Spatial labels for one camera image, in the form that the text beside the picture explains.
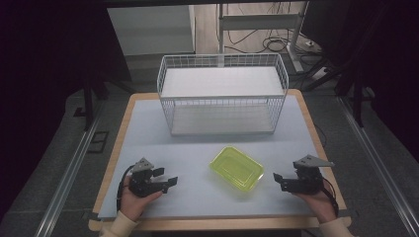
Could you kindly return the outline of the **person's right hand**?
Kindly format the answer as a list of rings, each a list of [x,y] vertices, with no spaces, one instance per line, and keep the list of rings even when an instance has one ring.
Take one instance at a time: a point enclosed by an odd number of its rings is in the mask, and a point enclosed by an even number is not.
[[[324,192],[315,195],[296,194],[311,209],[320,224],[333,221],[337,218],[329,197]]]

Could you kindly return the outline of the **dark curtain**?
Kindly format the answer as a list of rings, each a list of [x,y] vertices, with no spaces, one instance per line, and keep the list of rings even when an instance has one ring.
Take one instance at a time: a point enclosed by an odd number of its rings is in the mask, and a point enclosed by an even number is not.
[[[67,98],[129,71],[101,0],[0,0],[0,221],[37,167]]]
[[[302,33],[356,63],[378,117],[419,162],[419,0],[311,0]]]

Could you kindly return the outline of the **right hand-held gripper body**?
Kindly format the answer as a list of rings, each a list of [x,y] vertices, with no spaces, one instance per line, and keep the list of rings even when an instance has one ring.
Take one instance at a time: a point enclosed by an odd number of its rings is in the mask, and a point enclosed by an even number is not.
[[[312,155],[306,155],[294,161],[293,166],[297,174],[296,187],[293,192],[315,195],[323,187],[323,176],[320,172],[320,167],[334,167],[335,164]]]

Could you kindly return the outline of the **light grey table mat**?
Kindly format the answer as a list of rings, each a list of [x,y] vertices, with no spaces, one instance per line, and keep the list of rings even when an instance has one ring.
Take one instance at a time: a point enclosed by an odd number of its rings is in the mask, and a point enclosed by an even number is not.
[[[264,174],[251,191],[238,190],[210,169],[210,161],[226,146],[263,166]],[[307,205],[283,192],[273,177],[277,173],[295,178],[293,162],[307,154],[318,152],[295,96],[286,98],[276,131],[257,135],[173,136],[160,102],[137,100],[99,216],[117,214],[119,182],[126,168],[142,157],[165,169],[162,181],[178,179],[176,186],[148,206],[145,218],[309,215]]]

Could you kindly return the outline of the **white cabinet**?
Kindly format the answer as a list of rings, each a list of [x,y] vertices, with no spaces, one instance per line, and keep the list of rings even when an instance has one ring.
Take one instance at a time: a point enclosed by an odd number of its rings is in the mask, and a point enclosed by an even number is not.
[[[192,5],[109,8],[108,14],[124,55],[195,51]]]

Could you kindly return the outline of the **black floor bracket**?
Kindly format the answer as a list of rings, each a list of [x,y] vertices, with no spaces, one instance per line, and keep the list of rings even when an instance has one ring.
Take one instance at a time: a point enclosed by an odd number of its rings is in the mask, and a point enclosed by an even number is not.
[[[104,152],[109,133],[107,131],[96,131],[88,146],[88,153],[100,154]]]

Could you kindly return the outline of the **black stand leg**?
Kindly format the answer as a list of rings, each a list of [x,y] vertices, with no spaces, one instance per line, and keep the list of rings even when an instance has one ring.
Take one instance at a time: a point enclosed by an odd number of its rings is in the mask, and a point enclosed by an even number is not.
[[[315,88],[323,85],[324,83],[340,77],[336,86],[335,94],[338,97],[346,96],[350,89],[353,89],[352,97],[352,115],[353,119],[359,127],[363,127],[362,121],[362,102],[363,102],[363,84],[362,78],[360,76],[360,68],[358,67],[358,62],[355,59],[349,59],[347,62],[343,63],[341,66],[334,67],[324,76],[315,80],[314,82],[301,87],[301,91],[308,92],[312,91]]]
[[[99,100],[107,100],[109,98],[109,91],[102,76],[88,75],[83,78],[83,93],[85,105],[85,130],[88,130],[94,120],[93,95]]]

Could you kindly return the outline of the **white metal stand frame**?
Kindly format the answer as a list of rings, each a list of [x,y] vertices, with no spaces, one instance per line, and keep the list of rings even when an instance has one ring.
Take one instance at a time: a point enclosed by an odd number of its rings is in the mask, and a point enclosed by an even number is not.
[[[286,50],[293,64],[294,71],[301,73],[302,65],[296,55],[296,42],[302,27],[304,15],[308,6],[303,1],[297,13],[291,14],[259,14],[259,15],[225,15],[226,7],[223,4],[217,5],[217,32],[218,52],[224,53],[224,32],[225,31],[251,31],[251,30],[291,30],[292,37],[286,43]]]

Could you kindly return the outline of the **person's left hand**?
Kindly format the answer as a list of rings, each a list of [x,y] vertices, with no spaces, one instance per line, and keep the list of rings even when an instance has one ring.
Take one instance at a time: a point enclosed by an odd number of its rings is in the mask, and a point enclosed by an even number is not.
[[[120,211],[131,221],[137,221],[146,207],[162,195],[162,192],[157,192],[147,197],[137,197],[128,187],[123,187]]]

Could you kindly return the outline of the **yellow-green plastic tray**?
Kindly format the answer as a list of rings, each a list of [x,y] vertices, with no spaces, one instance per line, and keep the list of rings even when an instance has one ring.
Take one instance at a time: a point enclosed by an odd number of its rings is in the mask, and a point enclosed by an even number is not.
[[[225,146],[209,167],[242,192],[250,192],[264,175],[264,167],[233,146]]]

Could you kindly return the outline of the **aluminium floor rail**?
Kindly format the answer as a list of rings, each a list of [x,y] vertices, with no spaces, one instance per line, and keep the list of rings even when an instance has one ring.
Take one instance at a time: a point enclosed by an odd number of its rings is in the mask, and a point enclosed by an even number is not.
[[[42,217],[39,227],[34,237],[50,237],[57,223],[60,213],[64,207],[66,199],[74,184],[75,178],[79,172],[81,164],[93,135],[98,126],[100,116],[102,114],[103,105],[99,105],[94,111],[94,118],[89,128],[83,133],[83,136],[67,165],[63,176],[55,190],[54,195]]]
[[[368,160],[372,164],[378,179],[385,189],[385,192],[392,202],[409,236],[419,237],[419,218],[416,216],[416,213],[408,202],[406,196],[391,177],[365,129],[359,126],[353,118],[350,104],[340,97],[337,98],[337,102],[341,106],[350,127],[354,130],[357,139],[363,147]]]

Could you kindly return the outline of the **white wire basket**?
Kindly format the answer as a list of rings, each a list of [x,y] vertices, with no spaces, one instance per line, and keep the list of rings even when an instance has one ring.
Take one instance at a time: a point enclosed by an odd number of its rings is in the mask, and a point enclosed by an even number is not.
[[[173,135],[273,133],[288,88],[277,53],[165,55],[157,77]]]

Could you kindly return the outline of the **white power strip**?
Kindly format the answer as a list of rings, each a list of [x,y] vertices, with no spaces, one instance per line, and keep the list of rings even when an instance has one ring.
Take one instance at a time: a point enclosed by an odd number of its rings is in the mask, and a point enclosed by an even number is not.
[[[304,47],[306,48],[307,51],[310,52],[315,52],[315,53],[321,53],[322,52],[322,48],[313,40],[311,39],[307,39],[304,43],[303,43]]]

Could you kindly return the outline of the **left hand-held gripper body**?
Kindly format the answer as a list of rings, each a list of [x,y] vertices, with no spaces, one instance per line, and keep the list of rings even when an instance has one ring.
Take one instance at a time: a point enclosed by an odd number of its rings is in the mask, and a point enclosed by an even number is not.
[[[131,169],[131,178],[128,188],[139,198],[145,198],[151,194],[161,192],[160,183],[152,183],[152,171],[154,165],[145,158],[141,158]]]

